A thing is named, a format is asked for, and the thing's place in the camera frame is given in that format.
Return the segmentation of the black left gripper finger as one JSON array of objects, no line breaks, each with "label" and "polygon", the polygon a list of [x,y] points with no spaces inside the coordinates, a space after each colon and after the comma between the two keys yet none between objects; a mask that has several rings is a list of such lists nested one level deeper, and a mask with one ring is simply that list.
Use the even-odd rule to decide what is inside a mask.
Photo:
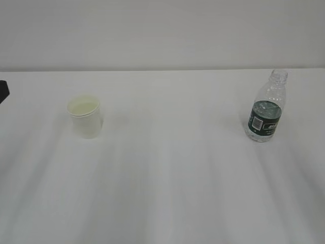
[{"label": "black left gripper finger", "polygon": [[10,95],[8,84],[5,80],[0,81],[0,103]]}]

